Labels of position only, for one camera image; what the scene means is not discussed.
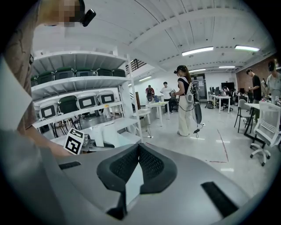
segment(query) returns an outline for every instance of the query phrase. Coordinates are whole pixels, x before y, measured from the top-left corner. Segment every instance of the ponytail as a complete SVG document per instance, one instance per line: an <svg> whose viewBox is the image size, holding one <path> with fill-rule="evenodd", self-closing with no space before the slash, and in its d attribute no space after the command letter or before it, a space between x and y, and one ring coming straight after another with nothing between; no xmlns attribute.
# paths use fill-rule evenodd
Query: ponytail
<svg viewBox="0 0 281 225"><path fill-rule="evenodd" d="M189 83L192 83L191 76L189 74L188 68L184 65L185 68L185 77Z"/></svg>

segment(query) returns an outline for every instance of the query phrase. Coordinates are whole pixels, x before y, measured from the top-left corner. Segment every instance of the white pants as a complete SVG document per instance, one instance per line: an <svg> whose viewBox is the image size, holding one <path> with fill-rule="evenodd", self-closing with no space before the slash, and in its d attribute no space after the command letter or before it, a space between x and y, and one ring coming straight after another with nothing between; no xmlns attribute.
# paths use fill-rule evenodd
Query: white pants
<svg viewBox="0 0 281 225"><path fill-rule="evenodd" d="M179 101L179 132L182 136L190 134L190 119L192 105L186 101L185 96L180 96Z"/></svg>

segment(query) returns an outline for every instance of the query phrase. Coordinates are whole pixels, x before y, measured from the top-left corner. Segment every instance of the woman with long hair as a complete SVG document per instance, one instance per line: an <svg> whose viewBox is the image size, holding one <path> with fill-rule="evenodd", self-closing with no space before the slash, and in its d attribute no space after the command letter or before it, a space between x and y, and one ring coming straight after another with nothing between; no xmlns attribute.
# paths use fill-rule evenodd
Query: woman with long hair
<svg viewBox="0 0 281 225"><path fill-rule="evenodd" d="M178 87L179 91L174 93L174 95L180 96L179 101L179 130L177 134L187 137L190 135L190 117L192 104L188 103L185 95L187 91L190 91L192 85L191 77L189 71L185 65L180 65L177 67L177 70L174 72L178 75Z"/></svg>

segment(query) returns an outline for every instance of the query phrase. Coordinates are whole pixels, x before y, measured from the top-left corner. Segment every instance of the railing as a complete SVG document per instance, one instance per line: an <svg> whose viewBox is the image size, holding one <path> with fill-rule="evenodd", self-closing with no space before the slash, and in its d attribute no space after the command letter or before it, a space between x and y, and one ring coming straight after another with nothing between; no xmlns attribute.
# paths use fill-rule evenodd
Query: railing
<svg viewBox="0 0 281 225"><path fill-rule="evenodd" d="M131 62L132 71L135 71L136 69L142 67L145 64L146 64L145 62L138 60L138 59L132 60L132 62ZM126 65L126 72L127 72L127 74L129 74L129 64Z"/></svg>

